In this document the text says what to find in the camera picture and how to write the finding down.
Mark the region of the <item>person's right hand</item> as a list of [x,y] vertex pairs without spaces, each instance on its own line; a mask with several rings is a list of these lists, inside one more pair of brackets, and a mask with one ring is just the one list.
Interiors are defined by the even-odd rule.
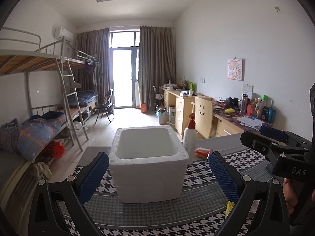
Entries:
[[287,205],[288,215],[290,216],[298,203],[298,197],[296,196],[291,181],[288,178],[284,178],[283,193]]

